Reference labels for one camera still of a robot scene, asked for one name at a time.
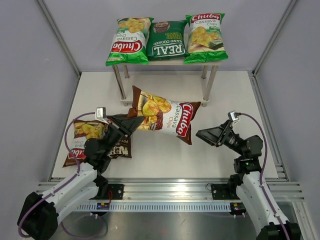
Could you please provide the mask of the brown Chuba cassava chips bag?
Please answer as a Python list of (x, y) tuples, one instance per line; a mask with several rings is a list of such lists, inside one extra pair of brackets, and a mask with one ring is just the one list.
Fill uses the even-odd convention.
[(143, 117), (138, 129), (174, 135), (188, 145), (192, 144), (191, 121), (201, 102), (172, 101), (132, 86), (132, 105), (129, 118)]

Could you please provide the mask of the green Chuba cassava chips bag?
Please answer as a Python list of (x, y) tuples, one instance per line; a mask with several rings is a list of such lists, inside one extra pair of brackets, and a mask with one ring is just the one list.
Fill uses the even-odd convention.
[(105, 65), (147, 65), (147, 38), (152, 17), (124, 17), (117, 20), (117, 32), (112, 39)]

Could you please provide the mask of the green Chuba seaweed chips bag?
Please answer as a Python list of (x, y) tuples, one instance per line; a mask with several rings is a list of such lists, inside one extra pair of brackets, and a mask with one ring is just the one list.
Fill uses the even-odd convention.
[(185, 16), (190, 29), (185, 64), (218, 62), (229, 58), (221, 31), (224, 16), (221, 12)]

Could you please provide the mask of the dark green Real chips bag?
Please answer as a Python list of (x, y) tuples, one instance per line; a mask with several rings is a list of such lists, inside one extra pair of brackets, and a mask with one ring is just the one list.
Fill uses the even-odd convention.
[(186, 20), (153, 22), (149, 29), (146, 55), (149, 61), (186, 58), (184, 40)]

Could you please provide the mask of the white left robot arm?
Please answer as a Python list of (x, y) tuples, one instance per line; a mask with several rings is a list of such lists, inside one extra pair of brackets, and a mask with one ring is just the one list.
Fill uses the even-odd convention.
[(48, 240), (63, 220), (82, 202), (103, 199), (108, 194), (108, 180), (102, 173), (108, 168), (109, 153), (123, 138), (130, 137), (144, 117), (125, 115), (97, 116), (108, 125), (102, 138), (90, 138), (84, 144), (86, 156), (74, 173), (41, 194), (30, 193), (17, 220), (18, 234), (23, 238)]

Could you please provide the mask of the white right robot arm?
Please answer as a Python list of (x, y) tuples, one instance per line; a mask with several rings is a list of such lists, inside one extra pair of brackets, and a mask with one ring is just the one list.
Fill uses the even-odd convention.
[(278, 206), (264, 178), (259, 158), (264, 141), (253, 135), (246, 139), (233, 131), (227, 120), (218, 127), (201, 129), (196, 136), (215, 147), (222, 145), (239, 154), (234, 160), (235, 173), (227, 183), (210, 184), (214, 200), (239, 199), (248, 213), (258, 240), (299, 240), (302, 236), (297, 223), (291, 223)]

